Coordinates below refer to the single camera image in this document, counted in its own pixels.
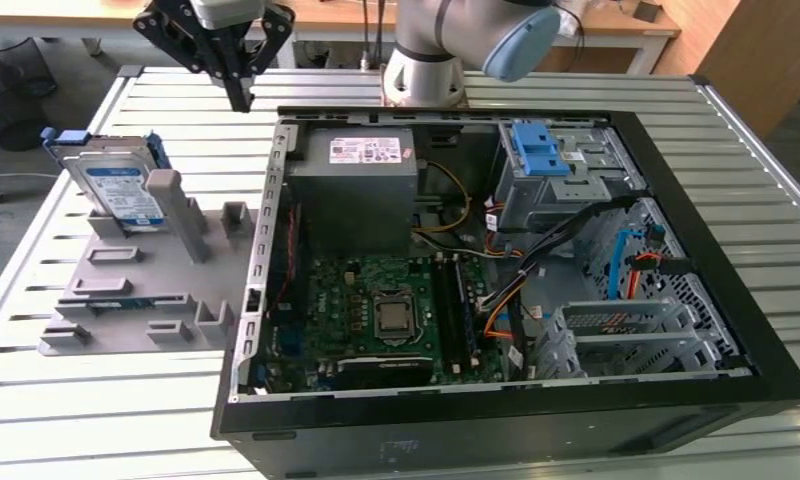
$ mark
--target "robotic arm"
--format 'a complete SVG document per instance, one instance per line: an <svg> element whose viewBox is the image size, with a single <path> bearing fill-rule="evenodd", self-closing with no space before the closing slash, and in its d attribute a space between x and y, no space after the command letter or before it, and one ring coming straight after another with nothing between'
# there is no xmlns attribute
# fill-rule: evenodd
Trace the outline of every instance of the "robotic arm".
<svg viewBox="0 0 800 480"><path fill-rule="evenodd" d="M463 65L506 82L524 77L558 35L554 1L398 1L398 48L383 79L388 101L456 105ZM247 51L245 35L259 18L267 39ZM294 20L294 10L271 0L152 0L133 27L192 72L207 71L225 88L232 109L248 112L254 77L288 40Z"/></svg>
<svg viewBox="0 0 800 480"><path fill-rule="evenodd" d="M398 48L383 79L400 106L454 106L463 65L515 82L534 71L560 28L555 0L402 0Z"/></svg>
<svg viewBox="0 0 800 480"><path fill-rule="evenodd" d="M252 21L266 40L245 48ZM208 72L231 108L249 111L255 75L267 70L294 30L294 10L268 0L152 0L133 28L191 72Z"/></svg>

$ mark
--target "power supply label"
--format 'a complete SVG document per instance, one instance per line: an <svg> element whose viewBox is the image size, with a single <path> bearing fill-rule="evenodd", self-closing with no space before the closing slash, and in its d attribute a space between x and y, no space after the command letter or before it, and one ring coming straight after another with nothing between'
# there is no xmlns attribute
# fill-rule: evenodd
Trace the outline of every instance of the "power supply label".
<svg viewBox="0 0 800 480"><path fill-rule="evenodd" d="M330 146L330 163L403 162L398 137L336 138Z"/></svg>
<svg viewBox="0 0 800 480"><path fill-rule="evenodd" d="M125 225L163 225L157 201L143 188L145 176L139 168L87 168L88 181L109 213Z"/></svg>

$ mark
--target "open computer tower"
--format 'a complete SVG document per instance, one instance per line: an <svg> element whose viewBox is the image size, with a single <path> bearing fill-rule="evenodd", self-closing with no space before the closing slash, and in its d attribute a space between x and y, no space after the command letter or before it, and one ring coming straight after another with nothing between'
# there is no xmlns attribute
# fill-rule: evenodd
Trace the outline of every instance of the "open computer tower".
<svg viewBox="0 0 800 480"><path fill-rule="evenodd" d="M286 108L213 436L271 478L668 451L800 371L636 115Z"/></svg>

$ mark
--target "black case frame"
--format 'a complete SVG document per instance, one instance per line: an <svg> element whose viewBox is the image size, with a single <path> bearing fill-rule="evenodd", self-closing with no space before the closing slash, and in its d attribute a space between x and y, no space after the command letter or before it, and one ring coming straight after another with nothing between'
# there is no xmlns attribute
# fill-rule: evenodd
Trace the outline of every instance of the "black case frame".
<svg viewBox="0 0 800 480"><path fill-rule="evenodd" d="M694 261L755 374L494 392L229 403L225 352L212 436L275 478L638 455L668 451L738 420L800 404L800 370L634 113L284 107L286 123L375 125L382 115L606 119Z"/></svg>

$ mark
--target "wastebasket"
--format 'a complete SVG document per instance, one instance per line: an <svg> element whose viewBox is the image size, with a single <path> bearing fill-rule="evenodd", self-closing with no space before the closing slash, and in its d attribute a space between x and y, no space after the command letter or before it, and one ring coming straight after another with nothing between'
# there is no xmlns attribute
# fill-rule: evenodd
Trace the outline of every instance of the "wastebasket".
<svg viewBox="0 0 800 480"><path fill-rule="evenodd" d="M39 133L49 125L27 87L20 69L0 64L0 147L13 152L36 148Z"/></svg>
<svg viewBox="0 0 800 480"><path fill-rule="evenodd" d="M0 64L20 69L27 93L43 98L56 91L56 80L32 38L0 37Z"/></svg>

